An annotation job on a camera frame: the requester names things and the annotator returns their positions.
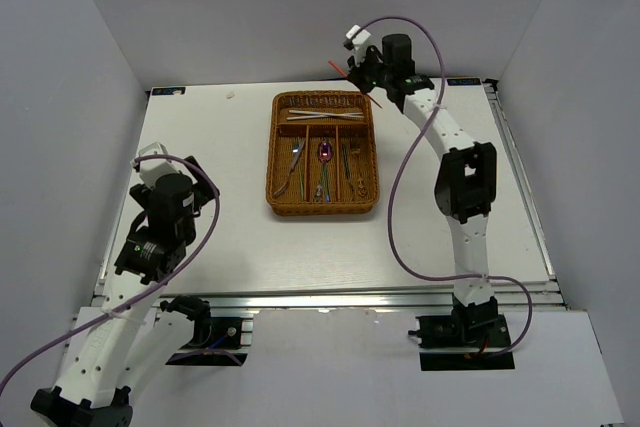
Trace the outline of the orange chopstick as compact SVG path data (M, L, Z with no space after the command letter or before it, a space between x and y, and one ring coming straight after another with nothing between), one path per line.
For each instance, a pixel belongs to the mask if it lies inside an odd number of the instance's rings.
M334 62L333 60L328 60L328 64L333 67L343 78L344 80L348 80L348 74L347 72L340 66L338 65L336 62ZM375 104L378 108L382 109L383 106L375 99L373 98L370 94L363 94L365 95L373 104Z

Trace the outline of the pink handled silver fork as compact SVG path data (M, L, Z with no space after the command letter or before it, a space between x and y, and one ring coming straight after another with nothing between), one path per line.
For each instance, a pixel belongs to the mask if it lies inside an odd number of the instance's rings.
M351 181L351 168L350 168L350 160L349 160L349 148L345 143L342 143L341 150L342 150L345 178L346 178L347 181Z

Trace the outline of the iridescent rainbow spoon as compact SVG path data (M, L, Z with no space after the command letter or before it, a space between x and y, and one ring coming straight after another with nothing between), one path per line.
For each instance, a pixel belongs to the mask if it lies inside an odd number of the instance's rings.
M320 142L319 148L318 148L318 157L322 164L322 172L321 172L322 198L324 201L330 202L331 194L330 194L328 164L333 158L333 147L328 140L323 140Z

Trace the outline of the green handled silver fork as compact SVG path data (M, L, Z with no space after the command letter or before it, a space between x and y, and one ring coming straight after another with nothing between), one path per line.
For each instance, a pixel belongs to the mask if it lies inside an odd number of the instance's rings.
M291 160L291 163L289 165L289 169L285 178L284 183L274 192L274 196L275 197L279 197L281 195L283 195L289 188L290 185L290 181L291 181L291 176L293 175L293 172L296 169L297 163L299 162L299 159L302 155L302 152L304 150L305 147L305 143L306 140L305 139L299 139L295 141L294 144L294 149L293 149L293 157Z

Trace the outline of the gold ornate fork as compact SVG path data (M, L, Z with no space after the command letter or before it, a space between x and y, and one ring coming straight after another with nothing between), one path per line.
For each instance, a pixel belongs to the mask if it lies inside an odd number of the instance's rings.
M356 179L356 193L361 199L364 199L368 193L368 190L365 186L364 177L361 172L361 167L360 167L361 148L360 148L359 139L357 137L353 137L350 140L349 152L352 157L352 167L353 167L352 174Z

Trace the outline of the iridescent thin fork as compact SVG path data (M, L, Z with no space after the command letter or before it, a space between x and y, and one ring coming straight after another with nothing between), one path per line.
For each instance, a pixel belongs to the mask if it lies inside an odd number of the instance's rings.
M305 139L300 138L298 139L298 162L297 162L297 172L298 172L298 180L299 180L299 185L300 185L300 197L301 200L304 201L305 200L305 179L304 179L304 172L303 172L303 162L302 162L302 154L304 152L304 146L305 146Z

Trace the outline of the ornate silver spoon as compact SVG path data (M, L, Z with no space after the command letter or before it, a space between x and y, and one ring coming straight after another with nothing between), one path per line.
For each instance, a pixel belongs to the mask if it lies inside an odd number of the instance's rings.
M321 163L320 175L319 175L318 183L316 185L314 197L313 197L314 202L324 201L324 188L325 188L325 166L323 163Z

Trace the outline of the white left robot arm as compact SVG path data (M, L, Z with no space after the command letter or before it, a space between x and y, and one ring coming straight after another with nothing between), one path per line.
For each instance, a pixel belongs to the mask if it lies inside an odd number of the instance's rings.
M196 237L195 221L220 192L197 160L160 145L133 161L140 183L130 196L141 207L107 282L99 317L67 333L86 335L71 365L51 388L38 390L31 409L49 426L128 426L142 392L184 344L211 334L207 302L180 296L164 304L159 323L136 337L168 283L198 256L213 232Z

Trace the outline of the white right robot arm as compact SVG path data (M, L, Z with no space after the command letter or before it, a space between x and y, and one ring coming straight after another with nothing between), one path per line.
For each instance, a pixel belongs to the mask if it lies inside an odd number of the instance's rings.
M387 35L376 47L368 31L353 26L345 46L352 53L349 81L363 93L383 89L388 100L421 129L439 159L434 197L451 232L453 308L447 316L422 318L411 334L426 349L482 348L499 318L488 279L486 241L496 198L496 148L474 140L442 106L439 96L445 84L417 73L408 35Z

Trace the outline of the blue label sticker right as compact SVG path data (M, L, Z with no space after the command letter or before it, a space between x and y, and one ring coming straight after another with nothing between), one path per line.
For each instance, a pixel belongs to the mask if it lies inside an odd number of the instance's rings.
M476 77L447 78L449 86L480 86L482 81Z

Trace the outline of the blue label sticker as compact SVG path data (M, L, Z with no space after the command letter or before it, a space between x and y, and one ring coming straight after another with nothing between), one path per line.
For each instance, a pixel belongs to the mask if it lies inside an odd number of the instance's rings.
M482 81L476 77L447 78L449 86L480 86Z
M186 88L184 86L171 86L171 87L155 87L150 91L152 96L174 96L184 95Z

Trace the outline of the brown wicker cutlery tray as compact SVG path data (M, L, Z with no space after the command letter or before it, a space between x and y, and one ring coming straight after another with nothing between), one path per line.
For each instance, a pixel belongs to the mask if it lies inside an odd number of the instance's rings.
M360 167L368 193L361 199L356 193L352 157L349 152L351 181L345 178L341 145L360 142ZM305 200L300 197L297 166L288 190L275 197L284 183L293 157L295 141L306 140L302 154ZM319 144L328 140L333 147L329 162L330 202L314 202L320 175ZM352 91L290 91L278 94L272 102L266 199L280 216L365 214L377 204L380 195L377 150L371 101Z

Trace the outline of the blue label sticker left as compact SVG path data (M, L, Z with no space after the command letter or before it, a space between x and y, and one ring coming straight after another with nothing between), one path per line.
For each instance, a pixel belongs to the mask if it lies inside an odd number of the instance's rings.
M171 87L155 87L150 91L152 96L174 96L184 95L186 88L184 86L171 86Z

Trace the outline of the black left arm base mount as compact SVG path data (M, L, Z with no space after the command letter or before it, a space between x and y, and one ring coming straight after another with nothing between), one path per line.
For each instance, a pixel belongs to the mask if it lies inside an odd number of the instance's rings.
M160 302L162 313L177 312L192 325L191 339L166 362L168 366L241 367L248 354L240 350L248 343L248 318L216 316L208 301L193 296L178 296Z

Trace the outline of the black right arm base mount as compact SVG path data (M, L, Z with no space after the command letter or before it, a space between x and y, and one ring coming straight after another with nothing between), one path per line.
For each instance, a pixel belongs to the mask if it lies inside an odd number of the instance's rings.
M507 371L515 369L511 352L497 355L510 346L506 319L499 315L493 326L480 328L464 338L451 315L416 318L408 337L417 343L424 372Z

